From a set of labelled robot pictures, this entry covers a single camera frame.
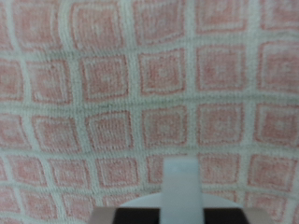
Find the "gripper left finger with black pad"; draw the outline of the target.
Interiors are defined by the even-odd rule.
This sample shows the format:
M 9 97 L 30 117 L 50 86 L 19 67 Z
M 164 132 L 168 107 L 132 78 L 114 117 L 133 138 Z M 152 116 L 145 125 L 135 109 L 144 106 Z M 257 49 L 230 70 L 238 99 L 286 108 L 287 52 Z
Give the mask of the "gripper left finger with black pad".
M 160 224 L 160 209 L 96 207 L 88 224 Z

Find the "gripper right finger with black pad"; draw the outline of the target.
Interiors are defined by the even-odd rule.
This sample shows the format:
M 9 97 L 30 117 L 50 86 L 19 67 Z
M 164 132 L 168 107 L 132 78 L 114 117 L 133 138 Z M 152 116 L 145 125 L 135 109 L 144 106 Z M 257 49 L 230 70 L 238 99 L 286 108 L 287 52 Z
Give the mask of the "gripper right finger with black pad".
M 205 208 L 205 224 L 274 224 L 259 208 Z

